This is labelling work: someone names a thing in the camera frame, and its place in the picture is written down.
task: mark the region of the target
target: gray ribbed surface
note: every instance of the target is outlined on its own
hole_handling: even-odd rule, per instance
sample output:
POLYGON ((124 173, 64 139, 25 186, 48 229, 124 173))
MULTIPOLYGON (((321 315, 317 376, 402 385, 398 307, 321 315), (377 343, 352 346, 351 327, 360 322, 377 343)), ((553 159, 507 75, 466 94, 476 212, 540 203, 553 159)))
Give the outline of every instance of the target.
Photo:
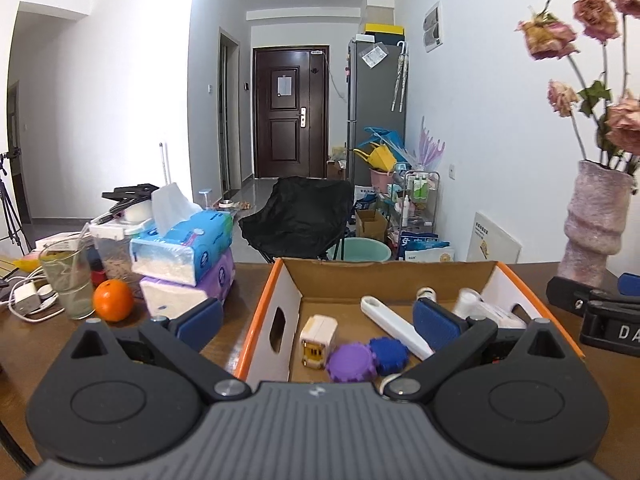
POLYGON ((382 399, 368 383, 263 383, 250 399, 216 404, 187 442, 156 460, 128 468, 94 471, 47 462, 30 478, 603 480, 607 477, 588 463, 535 473, 478 462, 450 446, 434 430, 420 406, 382 399))

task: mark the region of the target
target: white power adapter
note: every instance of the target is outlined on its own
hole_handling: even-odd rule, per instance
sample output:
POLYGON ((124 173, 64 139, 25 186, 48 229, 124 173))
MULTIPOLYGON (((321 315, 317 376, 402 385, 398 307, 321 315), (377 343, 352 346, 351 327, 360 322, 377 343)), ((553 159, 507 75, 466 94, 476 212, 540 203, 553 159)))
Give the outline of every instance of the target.
POLYGON ((14 309, 23 316, 40 309, 40 297, 33 282, 25 283, 14 290, 14 309))

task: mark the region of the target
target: pink vase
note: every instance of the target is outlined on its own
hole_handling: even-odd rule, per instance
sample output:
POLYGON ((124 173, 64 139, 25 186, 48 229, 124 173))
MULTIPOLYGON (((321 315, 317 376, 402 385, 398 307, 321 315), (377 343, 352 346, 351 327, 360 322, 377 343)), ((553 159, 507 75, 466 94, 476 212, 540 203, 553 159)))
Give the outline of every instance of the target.
POLYGON ((569 241, 558 276, 599 287, 607 258, 620 252, 634 180, 629 174, 606 170, 588 160, 581 160, 578 167, 564 222, 569 241))

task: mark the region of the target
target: chair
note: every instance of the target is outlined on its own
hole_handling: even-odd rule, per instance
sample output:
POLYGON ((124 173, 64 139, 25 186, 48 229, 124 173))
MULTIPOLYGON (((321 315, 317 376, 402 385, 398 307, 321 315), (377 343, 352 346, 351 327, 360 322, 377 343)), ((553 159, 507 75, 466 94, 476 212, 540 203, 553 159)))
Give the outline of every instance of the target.
POLYGON ((268 262, 280 256, 327 259, 328 249, 344 238, 352 208, 350 182, 290 176, 278 179, 264 208, 239 225, 268 262))

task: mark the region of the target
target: orange fruit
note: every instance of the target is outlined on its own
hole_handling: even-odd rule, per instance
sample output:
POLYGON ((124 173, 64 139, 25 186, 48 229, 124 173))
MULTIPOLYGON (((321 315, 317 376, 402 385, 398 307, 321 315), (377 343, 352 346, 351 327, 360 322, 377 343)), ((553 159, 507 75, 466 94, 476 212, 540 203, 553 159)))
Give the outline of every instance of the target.
POLYGON ((94 309, 105 321, 122 321, 133 310, 133 294, 122 280, 107 280, 94 291, 94 309))

